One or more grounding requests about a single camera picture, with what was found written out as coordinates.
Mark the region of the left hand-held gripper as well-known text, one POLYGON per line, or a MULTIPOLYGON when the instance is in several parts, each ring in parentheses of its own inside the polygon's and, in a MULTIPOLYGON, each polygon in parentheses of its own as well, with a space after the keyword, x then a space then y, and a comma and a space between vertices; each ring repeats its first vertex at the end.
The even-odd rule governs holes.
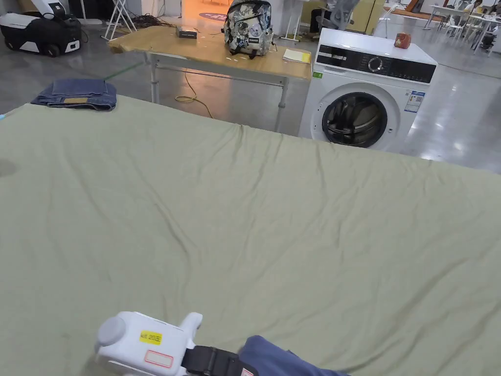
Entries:
POLYGON ((191 312, 180 326, 132 311, 108 318, 98 329, 96 362, 120 376, 256 376, 238 354, 195 346, 203 316, 191 312))

